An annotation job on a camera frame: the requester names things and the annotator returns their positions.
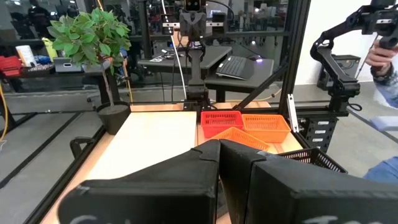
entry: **potted plant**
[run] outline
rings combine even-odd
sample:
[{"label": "potted plant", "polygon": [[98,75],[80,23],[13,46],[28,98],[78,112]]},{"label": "potted plant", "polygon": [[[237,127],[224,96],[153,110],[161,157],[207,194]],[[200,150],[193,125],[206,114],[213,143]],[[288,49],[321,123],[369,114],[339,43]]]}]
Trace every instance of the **potted plant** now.
[{"label": "potted plant", "polygon": [[131,111],[128,103],[113,100],[104,62],[110,61],[112,75],[114,68],[122,65],[120,48],[128,50],[131,46],[127,25],[119,22],[112,11],[98,8],[91,14],[81,12],[76,18],[62,16],[59,21],[51,21],[51,25],[47,29],[55,37],[55,50],[63,50],[77,64],[101,67],[109,103],[98,107],[97,113],[107,132],[116,134]]}]

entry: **hand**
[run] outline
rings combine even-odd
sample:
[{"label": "hand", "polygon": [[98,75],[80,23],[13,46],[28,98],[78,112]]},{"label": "hand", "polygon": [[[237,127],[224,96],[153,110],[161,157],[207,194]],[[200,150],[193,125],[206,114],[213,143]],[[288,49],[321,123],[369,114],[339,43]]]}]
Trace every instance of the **hand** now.
[{"label": "hand", "polygon": [[392,58],[398,54],[398,46],[391,50],[380,47],[379,41],[375,41],[370,49],[365,62],[373,67],[379,67],[377,75],[385,75],[390,69]]}]

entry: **black mesh basket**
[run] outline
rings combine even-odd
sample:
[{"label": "black mesh basket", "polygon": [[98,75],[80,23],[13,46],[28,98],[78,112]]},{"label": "black mesh basket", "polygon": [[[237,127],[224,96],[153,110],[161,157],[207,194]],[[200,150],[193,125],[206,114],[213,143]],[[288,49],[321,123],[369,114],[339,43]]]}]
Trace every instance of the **black mesh basket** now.
[{"label": "black mesh basket", "polygon": [[342,168],[337,162],[335,162],[333,159],[331,159],[329,156],[327,156],[325,153],[321,152],[317,148],[281,153],[278,154],[278,156],[294,159],[296,161],[304,162],[307,164],[313,164],[318,167],[323,167],[344,174],[347,173],[347,170]]}]

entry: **black plant pot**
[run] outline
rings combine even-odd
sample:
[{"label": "black plant pot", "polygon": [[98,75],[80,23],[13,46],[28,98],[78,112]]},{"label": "black plant pot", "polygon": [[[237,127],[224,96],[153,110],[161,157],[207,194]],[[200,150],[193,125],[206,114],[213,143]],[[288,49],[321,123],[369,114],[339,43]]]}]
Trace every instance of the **black plant pot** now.
[{"label": "black plant pot", "polygon": [[103,114],[100,113],[101,110],[110,107],[111,103],[105,103],[97,108],[97,113],[99,118],[102,121],[102,124],[105,127],[105,130],[112,135],[118,133],[119,129],[126,121],[127,117],[130,115],[130,105],[126,102],[116,101],[114,102],[115,105],[125,105],[126,108],[121,108],[120,110],[112,111],[111,113]]}]

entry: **wall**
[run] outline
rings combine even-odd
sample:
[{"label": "wall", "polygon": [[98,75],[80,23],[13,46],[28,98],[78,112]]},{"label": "wall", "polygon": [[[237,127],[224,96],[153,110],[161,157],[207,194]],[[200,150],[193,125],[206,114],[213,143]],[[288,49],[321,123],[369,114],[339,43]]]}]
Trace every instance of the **wall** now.
[{"label": "wall", "polygon": [[[370,2],[370,0],[312,0],[297,70],[296,85],[316,83],[318,80],[321,65],[311,58],[310,49],[320,34],[345,21],[347,16]],[[359,65],[362,65],[375,37],[376,34],[361,35],[360,30],[342,35],[335,39],[333,54],[350,54],[361,57]],[[365,64],[358,77],[360,81],[372,81],[369,69],[370,67]]]}]

